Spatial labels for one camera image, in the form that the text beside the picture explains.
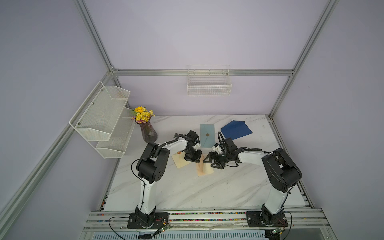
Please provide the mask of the peach paper sheet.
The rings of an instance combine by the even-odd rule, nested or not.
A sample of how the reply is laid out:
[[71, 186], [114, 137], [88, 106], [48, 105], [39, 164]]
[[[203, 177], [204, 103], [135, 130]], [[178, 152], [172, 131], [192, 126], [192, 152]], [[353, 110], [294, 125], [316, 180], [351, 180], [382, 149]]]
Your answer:
[[197, 163], [197, 174], [198, 176], [210, 175], [214, 173], [214, 169], [211, 168], [210, 164], [203, 163], [205, 156], [202, 154], [200, 157], [200, 162]]

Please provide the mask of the cream envelope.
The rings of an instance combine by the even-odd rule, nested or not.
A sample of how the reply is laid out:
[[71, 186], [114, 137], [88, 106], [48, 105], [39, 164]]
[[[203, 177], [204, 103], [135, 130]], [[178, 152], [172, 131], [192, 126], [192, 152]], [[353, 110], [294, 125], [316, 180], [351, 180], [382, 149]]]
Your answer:
[[185, 160], [185, 153], [184, 152], [177, 152], [176, 154], [172, 155], [172, 159], [177, 167], [177, 169], [183, 168], [191, 162]]

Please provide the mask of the teal envelope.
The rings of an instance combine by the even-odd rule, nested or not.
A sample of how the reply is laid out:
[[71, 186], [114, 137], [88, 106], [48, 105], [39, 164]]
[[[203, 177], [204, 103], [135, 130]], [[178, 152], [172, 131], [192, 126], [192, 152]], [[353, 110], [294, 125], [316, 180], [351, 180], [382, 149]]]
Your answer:
[[210, 124], [200, 125], [200, 142], [202, 148], [211, 148], [215, 145], [215, 126]]

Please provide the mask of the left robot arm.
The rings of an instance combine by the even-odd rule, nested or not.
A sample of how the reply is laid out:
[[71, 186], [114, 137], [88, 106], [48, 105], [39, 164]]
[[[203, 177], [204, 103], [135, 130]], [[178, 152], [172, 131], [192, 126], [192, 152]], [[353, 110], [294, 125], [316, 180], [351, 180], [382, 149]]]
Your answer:
[[200, 137], [194, 131], [189, 131], [186, 135], [176, 133], [173, 140], [162, 144], [147, 144], [136, 166], [137, 177], [142, 182], [142, 196], [135, 214], [143, 222], [149, 223], [155, 219], [156, 183], [166, 172], [169, 158], [181, 152], [186, 162], [199, 163], [202, 156], [200, 147]]

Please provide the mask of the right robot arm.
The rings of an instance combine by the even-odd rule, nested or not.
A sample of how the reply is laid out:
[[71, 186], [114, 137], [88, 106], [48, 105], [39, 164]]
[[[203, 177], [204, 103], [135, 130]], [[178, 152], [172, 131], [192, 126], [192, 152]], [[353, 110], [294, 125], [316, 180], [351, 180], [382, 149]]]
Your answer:
[[221, 140], [212, 147], [203, 163], [212, 168], [224, 169], [229, 162], [263, 166], [272, 185], [266, 202], [260, 211], [247, 211], [249, 227], [286, 227], [284, 206], [288, 195], [302, 178], [302, 172], [281, 148], [267, 152], [259, 148], [238, 148], [231, 138]]

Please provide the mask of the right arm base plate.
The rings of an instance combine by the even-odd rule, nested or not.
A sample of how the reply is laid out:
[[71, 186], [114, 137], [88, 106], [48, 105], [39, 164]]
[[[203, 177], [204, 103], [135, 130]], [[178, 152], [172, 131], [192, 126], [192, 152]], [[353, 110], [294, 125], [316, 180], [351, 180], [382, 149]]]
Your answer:
[[272, 215], [268, 211], [247, 211], [246, 219], [250, 228], [287, 227], [286, 216], [283, 212]]

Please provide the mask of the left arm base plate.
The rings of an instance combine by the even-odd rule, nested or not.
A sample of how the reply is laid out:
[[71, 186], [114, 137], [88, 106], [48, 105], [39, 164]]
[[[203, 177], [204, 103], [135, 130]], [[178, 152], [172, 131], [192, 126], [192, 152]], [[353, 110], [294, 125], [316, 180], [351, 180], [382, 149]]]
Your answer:
[[136, 207], [134, 213], [129, 214], [127, 229], [158, 229], [169, 222], [168, 212], [157, 212], [156, 207], [145, 214]]

